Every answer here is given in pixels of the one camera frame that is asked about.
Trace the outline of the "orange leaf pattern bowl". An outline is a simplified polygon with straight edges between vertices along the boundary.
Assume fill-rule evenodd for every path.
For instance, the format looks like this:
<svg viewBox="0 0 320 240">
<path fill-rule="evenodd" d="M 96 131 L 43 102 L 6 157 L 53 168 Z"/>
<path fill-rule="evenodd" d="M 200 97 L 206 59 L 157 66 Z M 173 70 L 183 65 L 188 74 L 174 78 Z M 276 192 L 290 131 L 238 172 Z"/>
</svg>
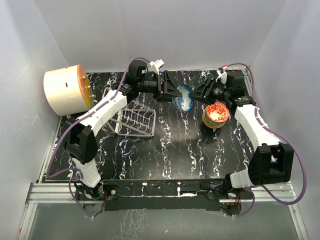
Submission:
<svg viewBox="0 0 320 240">
<path fill-rule="evenodd" d="M 208 124 L 208 123 L 205 123 L 205 122 L 204 122 L 204 124 L 208 125 L 208 126 L 222 126 L 222 125 L 225 125 L 225 123 L 212 125 L 212 124 Z"/>
</svg>

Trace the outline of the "green sprig pattern bowl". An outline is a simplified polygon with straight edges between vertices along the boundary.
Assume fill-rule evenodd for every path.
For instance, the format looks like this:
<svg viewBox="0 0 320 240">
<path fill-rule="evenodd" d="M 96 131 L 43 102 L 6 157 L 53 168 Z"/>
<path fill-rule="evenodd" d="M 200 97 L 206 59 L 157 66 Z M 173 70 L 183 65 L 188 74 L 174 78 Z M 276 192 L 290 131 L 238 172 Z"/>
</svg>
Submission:
<svg viewBox="0 0 320 240">
<path fill-rule="evenodd" d="M 205 123 L 207 123 L 207 124 L 210 124 L 210 125 L 218 125 L 218 124 L 226 123 L 225 121 L 223 121 L 223 122 L 216 122 L 216 121 L 214 121 L 214 120 L 207 119 L 207 118 L 203 118 L 202 121 L 205 122 Z"/>
</svg>

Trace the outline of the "yellow sun pattern bowl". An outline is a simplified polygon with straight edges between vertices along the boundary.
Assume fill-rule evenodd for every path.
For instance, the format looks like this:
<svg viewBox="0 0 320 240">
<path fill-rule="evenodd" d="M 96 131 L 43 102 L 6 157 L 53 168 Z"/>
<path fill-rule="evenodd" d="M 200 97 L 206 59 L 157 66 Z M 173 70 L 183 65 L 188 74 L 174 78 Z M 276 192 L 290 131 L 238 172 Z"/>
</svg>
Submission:
<svg viewBox="0 0 320 240">
<path fill-rule="evenodd" d="M 206 125 L 206 127 L 210 128 L 210 129 L 220 129 L 222 128 L 224 125 L 218 125 L 218 126 L 211 126 L 211 125 Z"/>
</svg>

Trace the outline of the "red flower striped bowl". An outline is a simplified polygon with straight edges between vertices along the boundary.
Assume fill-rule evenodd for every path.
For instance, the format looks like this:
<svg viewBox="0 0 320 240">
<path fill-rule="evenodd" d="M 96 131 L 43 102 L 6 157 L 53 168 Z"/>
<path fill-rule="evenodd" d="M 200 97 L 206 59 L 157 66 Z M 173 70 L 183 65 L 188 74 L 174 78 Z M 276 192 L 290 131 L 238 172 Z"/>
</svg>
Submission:
<svg viewBox="0 0 320 240">
<path fill-rule="evenodd" d="M 204 114 L 216 121 L 222 121 L 223 119 L 229 119 L 230 117 L 230 112 L 227 106 L 219 101 L 208 105 L 204 110 Z"/>
</svg>

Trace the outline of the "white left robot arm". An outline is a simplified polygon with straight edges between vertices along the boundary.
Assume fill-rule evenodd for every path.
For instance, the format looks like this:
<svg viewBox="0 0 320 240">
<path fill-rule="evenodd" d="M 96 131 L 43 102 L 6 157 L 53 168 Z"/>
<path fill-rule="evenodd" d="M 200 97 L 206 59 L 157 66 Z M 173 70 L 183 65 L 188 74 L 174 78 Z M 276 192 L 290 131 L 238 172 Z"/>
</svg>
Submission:
<svg viewBox="0 0 320 240">
<path fill-rule="evenodd" d="M 111 85 L 106 96 L 64 132 L 63 147 L 81 173 L 81 182 L 87 186 L 85 192 L 91 199 L 99 199 L 104 189 L 98 184 L 101 176 L 95 163 L 98 152 L 96 136 L 100 129 L 140 93 L 152 94 L 157 102 L 171 102 L 174 97 L 182 96 L 168 72 L 160 72 L 163 65 L 161 59 L 147 62 L 138 57 L 132 60 L 122 77 Z"/>
</svg>

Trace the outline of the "blue rose pattern bowl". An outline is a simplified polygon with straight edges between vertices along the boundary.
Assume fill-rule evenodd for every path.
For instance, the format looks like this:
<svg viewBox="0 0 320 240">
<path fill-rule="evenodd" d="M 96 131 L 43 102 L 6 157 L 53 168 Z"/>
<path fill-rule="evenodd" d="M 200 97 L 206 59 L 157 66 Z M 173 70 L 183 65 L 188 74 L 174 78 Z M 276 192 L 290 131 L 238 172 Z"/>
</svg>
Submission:
<svg viewBox="0 0 320 240">
<path fill-rule="evenodd" d="M 192 90 L 186 85 L 181 85 L 178 90 L 182 96 L 172 98 L 173 105 L 181 112 L 189 112 L 193 108 L 194 99 L 190 96 Z"/>
</svg>

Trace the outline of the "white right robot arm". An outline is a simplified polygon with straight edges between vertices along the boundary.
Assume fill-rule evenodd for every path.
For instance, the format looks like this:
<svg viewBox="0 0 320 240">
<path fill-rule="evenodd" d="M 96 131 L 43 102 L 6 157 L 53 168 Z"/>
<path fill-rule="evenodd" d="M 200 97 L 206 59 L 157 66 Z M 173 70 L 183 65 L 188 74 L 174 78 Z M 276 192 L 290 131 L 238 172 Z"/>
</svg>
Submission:
<svg viewBox="0 0 320 240">
<path fill-rule="evenodd" d="M 223 65 L 217 69 L 216 75 L 207 77 L 190 93 L 194 100 L 207 105 L 216 102 L 225 104 L 253 146 L 254 154 L 247 169 L 225 177 L 222 190 L 230 199 L 239 195 L 241 188 L 288 182 L 294 158 L 293 148 L 269 132 L 257 119 L 256 102 L 246 94 L 245 87 L 244 74 L 228 70 L 227 65 Z"/>
</svg>

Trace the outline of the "light green checkered bowl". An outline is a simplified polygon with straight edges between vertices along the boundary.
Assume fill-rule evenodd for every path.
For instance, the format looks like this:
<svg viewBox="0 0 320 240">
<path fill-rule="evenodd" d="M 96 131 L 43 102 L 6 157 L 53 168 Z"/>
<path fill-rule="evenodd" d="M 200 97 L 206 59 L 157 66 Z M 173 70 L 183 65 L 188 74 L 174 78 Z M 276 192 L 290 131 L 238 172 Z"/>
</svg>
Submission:
<svg viewBox="0 0 320 240">
<path fill-rule="evenodd" d="M 223 119 L 223 120 L 212 120 L 208 115 L 206 114 L 203 114 L 202 115 L 202 118 L 205 119 L 208 123 L 211 123 L 211 124 L 222 124 L 222 123 L 225 123 L 228 118 L 226 119 Z"/>
</svg>

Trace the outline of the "white wire dish rack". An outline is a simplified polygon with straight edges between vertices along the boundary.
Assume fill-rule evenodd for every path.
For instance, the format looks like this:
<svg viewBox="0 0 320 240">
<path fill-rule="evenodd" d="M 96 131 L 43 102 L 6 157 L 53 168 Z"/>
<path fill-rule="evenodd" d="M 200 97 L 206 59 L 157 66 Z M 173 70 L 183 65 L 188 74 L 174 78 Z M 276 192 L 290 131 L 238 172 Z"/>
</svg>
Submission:
<svg viewBox="0 0 320 240">
<path fill-rule="evenodd" d="M 125 137 L 152 138 L 155 134 L 156 111 L 138 100 L 132 100 L 117 111 L 103 126 Z"/>
</svg>

